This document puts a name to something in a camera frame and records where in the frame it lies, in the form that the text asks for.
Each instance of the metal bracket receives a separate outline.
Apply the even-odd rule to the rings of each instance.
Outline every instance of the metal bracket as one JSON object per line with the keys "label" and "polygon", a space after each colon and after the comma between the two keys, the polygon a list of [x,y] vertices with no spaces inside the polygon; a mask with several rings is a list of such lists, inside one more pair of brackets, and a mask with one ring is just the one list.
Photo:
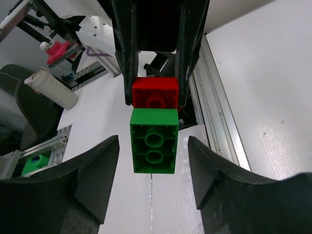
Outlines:
{"label": "metal bracket", "polygon": [[62,163],[71,129],[72,126],[70,125],[58,131],[57,136],[61,136],[62,141],[59,143],[59,145],[56,145],[55,148],[52,150],[48,166]]}
{"label": "metal bracket", "polygon": [[17,26],[31,10],[32,1],[22,1],[2,23],[0,23],[0,42]]}
{"label": "metal bracket", "polygon": [[67,144],[67,140],[69,137],[71,126],[62,128],[58,131],[58,134],[50,140],[47,140],[39,145],[31,147],[25,151],[23,151],[20,155],[19,161],[27,160],[32,156],[36,156],[42,154],[44,152],[52,150],[51,157],[54,156],[54,152],[58,150],[59,152],[64,152]]}

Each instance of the black plastic part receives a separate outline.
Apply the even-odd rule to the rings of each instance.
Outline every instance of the black plastic part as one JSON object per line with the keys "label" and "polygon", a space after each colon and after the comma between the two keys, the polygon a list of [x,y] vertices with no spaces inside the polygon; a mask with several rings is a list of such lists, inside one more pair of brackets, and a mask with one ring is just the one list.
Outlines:
{"label": "black plastic part", "polygon": [[193,100],[190,92],[186,100],[186,105],[178,108],[179,130],[197,125],[196,115],[193,106]]}
{"label": "black plastic part", "polygon": [[50,38],[53,38],[53,37],[55,37],[57,34],[58,34],[58,33],[54,30],[54,31],[49,35],[49,37],[50,37]]}
{"label": "black plastic part", "polygon": [[76,73],[76,71],[77,71],[77,68],[78,68],[78,66],[79,66],[79,63],[80,63],[82,54],[83,54],[83,51],[81,51],[81,52],[78,54],[78,56],[75,58],[74,61],[72,61],[72,60],[69,58],[70,63],[72,64],[72,71],[73,71],[74,73]]}
{"label": "black plastic part", "polygon": [[41,18],[41,17],[43,16],[43,13],[42,13],[41,11],[37,11],[37,12],[36,12],[36,16],[37,16],[38,18]]}
{"label": "black plastic part", "polygon": [[9,10],[9,14],[8,14],[8,15],[10,15],[10,14],[12,13],[12,11],[14,11],[15,8],[17,8],[18,5],[20,5],[20,3],[21,3],[22,1],[24,1],[24,0],[19,0],[17,3],[15,3],[14,7],[13,7],[12,9]]}
{"label": "black plastic part", "polygon": [[49,42],[50,41],[44,35],[40,34],[36,29],[32,28],[30,25],[28,25],[27,23],[25,23],[23,21],[18,23],[18,27],[39,42],[43,42],[43,41]]}
{"label": "black plastic part", "polygon": [[98,0],[113,22],[116,58],[124,77],[126,104],[132,104],[138,50],[177,50],[175,76],[179,105],[185,106],[189,77],[199,47],[209,0]]}
{"label": "black plastic part", "polygon": [[189,158],[206,234],[312,233],[312,174],[275,181],[229,162],[196,137]]}
{"label": "black plastic part", "polygon": [[71,65],[74,63],[70,58],[67,58],[66,61],[68,61]]}
{"label": "black plastic part", "polygon": [[39,27],[41,29],[44,29],[45,26],[49,26],[49,24],[44,23],[44,22],[40,21],[39,19],[37,19],[36,17],[33,17],[29,14],[24,17],[23,21],[25,21],[26,23],[29,23],[35,27]]}
{"label": "black plastic part", "polygon": [[0,181],[1,233],[97,234],[118,161],[118,136],[32,175]]}
{"label": "black plastic part", "polygon": [[156,77],[175,77],[176,55],[168,52],[157,52],[151,64],[145,64],[146,75]]}

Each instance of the white cylinder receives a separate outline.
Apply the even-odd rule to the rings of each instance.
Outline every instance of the white cylinder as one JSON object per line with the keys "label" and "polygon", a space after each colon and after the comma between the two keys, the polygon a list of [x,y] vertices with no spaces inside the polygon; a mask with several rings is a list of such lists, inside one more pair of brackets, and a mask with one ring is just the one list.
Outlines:
{"label": "white cylinder", "polygon": [[34,73],[24,83],[67,110],[75,106],[78,101],[77,94],[44,69]]}

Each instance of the green object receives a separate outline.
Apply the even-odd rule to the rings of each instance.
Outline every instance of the green object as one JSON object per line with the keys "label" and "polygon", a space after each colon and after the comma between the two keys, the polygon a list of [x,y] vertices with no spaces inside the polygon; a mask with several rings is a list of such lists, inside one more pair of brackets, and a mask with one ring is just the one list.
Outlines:
{"label": "green object", "polygon": [[23,176],[27,173],[41,169],[42,167],[48,165],[48,163],[49,163],[49,158],[44,155],[39,155],[39,156],[30,158],[26,161],[25,167],[21,175]]}
{"label": "green object", "polygon": [[135,173],[175,173],[179,120],[176,109],[134,108],[130,120]]}

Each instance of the white table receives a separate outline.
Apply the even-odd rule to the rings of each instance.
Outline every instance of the white table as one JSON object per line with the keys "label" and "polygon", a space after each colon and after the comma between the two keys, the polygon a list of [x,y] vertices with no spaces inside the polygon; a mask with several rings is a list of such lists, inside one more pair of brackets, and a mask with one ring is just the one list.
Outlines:
{"label": "white table", "polygon": [[198,234],[203,230],[196,210],[187,141],[207,143],[203,126],[179,132],[174,175],[133,172],[130,116],[123,77],[110,74],[76,91],[78,103],[64,110],[58,128],[72,124],[64,160],[69,160],[111,135],[119,136],[120,152],[104,225],[99,234]]}

